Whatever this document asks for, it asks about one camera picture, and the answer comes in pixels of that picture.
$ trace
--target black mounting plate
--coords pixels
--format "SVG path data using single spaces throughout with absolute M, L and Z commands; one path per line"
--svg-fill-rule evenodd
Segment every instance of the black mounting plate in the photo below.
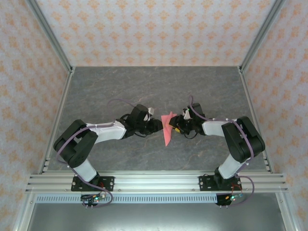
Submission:
M 103 184 L 103 189 L 106 189 L 110 192 L 114 190 L 115 185 L 115 177 L 101 177 L 98 181 L 98 186 L 101 187 L 101 183 Z M 73 177 L 73 183 L 72 183 L 72 192 L 89 192 L 89 191 L 99 191 L 97 188 L 93 188 L 79 179 L 79 177 Z
M 200 191 L 232 191 L 232 183 L 238 185 L 238 182 L 240 182 L 239 178 L 232 177 L 230 179 L 224 180 L 224 183 L 219 188 L 214 181 L 214 175 L 199 176 Z M 240 191 L 240 189 L 235 187 L 234 191 Z

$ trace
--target orange floral wallpaper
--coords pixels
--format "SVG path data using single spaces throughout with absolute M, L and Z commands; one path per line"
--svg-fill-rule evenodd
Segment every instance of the orange floral wallpaper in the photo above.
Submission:
M 71 65 L 241 65 L 274 0 L 38 0 Z
M 66 71 L 25 0 L 0 1 L 0 230 L 39 169 Z
M 308 229 L 308 2 L 287 0 L 245 72 L 275 171 Z

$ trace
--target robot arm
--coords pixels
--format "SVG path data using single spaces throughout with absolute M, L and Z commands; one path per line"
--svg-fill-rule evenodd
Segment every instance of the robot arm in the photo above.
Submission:
M 205 117 L 200 104 L 194 103 L 192 107 L 198 114 Z M 254 156 L 257 156 L 265 150 L 264 141 L 248 117 L 243 116 L 234 121 L 245 133 L 253 149 Z M 218 190 L 228 190 L 232 181 L 237 181 L 237 179 L 234 179 L 234 175 L 242 165 L 251 158 L 251 153 L 247 143 L 237 127 L 231 122 L 204 121 L 192 111 L 190 106 L 188 106 L 183 109 L 182 115 L 172 118 L 169 124 L 177 132 L 184 135 L 189 135 L 189 133 L 194 130 L 200 135 L 216 135 L 222 136 L 226 139 L 230 154 L 224 163 L 215 170 L 214 176 L 208 178 L 209 181 L 205 182 L 205 184 L 211 185 L 211 190 L 213 190 L 213 186 Z
M 161 130 L 163 128 L 162 122 L 151 118 L 153 113 L 153 108 L 146 108 L 138 104 L 130 114 L 122 116 L 115 122 L 86 124 L 80 119 L 75 120 L 54 143 L 53 148 L 55 151 L 59 151 L 73 134 L 85 127 L 90 127 L 71 140 L 60 156 L 83 180 L 98 185 L 100 175 L 88 160 L 93 145 L 107 140 L 125 139 L 136 132 L 146 136 Z

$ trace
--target black bracket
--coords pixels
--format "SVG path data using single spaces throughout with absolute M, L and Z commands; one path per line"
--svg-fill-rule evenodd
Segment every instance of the black bracket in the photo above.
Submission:
M 214 175 L 199 176 L 200 191 L 240 191 L 238 187 L 232 188 L 232 185 L 239 185 L 241 181 L 239 178 L 231 177 L 230 179 L 224 179 L 220 187 L 214 180 Z
M 87 205 L 87 206 L 96 206 L 98 205 L 98 202 L 101 200 L 102 196 L 101 194 L 96 195 L 82 195 L 81 200 Z
M 97 186 L 102 187 L 110 192 L 114 190 L 115 178 L 114 177 L 99 177 Z M 79 179 L 79 177 L 73 177 L 72 192 L 90 192 L 99 191 L 97 188 L 93 188 Z

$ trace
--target pink paper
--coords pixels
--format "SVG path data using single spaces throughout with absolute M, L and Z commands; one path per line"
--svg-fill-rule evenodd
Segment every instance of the pink paper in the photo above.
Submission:
M 169 125 L 169 122 L 171 118 L 175 117 L 177 114 L 173 114 L 170 112 L 168 115 L 162 115 L 162 124 L 163 124 L 163 131 L 164 131 L 164 137 L 165 137 L 165 145 L 169 144 L 171 140 L 171 131 L 172 131 L 172 126 Z

